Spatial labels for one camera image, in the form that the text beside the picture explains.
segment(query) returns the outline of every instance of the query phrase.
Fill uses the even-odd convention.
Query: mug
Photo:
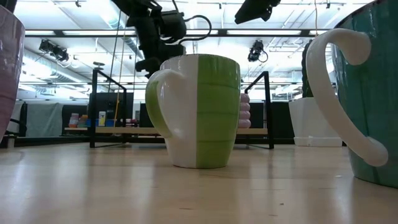
[[[349,147],[354,175],[398,188],[398,1],[374,1],[318,36],[307,53],[314,98]],[[338,100],[325,47],[333,43]]]
[[[13,13],[0,6],[0,142],[10,122],[17,97],[24,56],[25,28]]]
[[[172,164],[217,168],[228,163],[240,106],[239,64],[217,55],[165,61],[146,87],[146,106]]]

